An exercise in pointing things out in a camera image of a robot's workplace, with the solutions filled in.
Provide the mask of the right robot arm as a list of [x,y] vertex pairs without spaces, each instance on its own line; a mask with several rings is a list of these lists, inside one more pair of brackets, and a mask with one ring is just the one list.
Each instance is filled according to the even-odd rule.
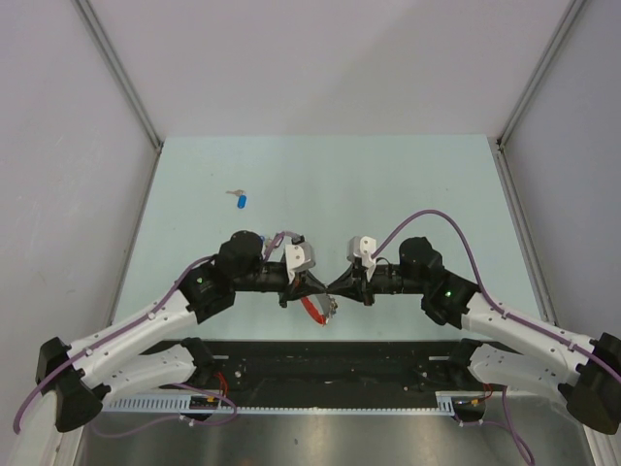
[[620,426],[620,340],[590,337],[526,316],[487,297],[481,285],[448,271],[424,237],[404,240],[399,262],[379,265],[376,241],[350,242],[348,269],[328,286],[331,294],[372,306],[377,295],[418,294],[438,325],[451,325],[504,345],[466,340],[447,365],[459,389],[500,384],[564,406],[578,422],[606,435]]

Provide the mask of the red-handled metal key holder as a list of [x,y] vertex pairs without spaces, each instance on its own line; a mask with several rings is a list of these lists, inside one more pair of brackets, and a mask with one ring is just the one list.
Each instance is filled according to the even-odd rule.
[[301,303],[307,314],[320,326],[326,326],[339,307],[336,299],[327,293],[303,297]]

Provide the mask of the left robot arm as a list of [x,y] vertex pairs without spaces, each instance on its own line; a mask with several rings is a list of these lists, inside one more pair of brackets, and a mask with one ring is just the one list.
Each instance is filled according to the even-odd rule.
[[56,397],[54,426],[71,432],[102,411],[113,372],[164,337],[231,308],[239,292],[274,293],[282,307],[324,294],[312,273],[311,245],[298,236],[271,262],[260,236],[242,230],[219,251],[191,263],[156,302],[119,324],[70,344],[53,337],[39,349],[37,392]]

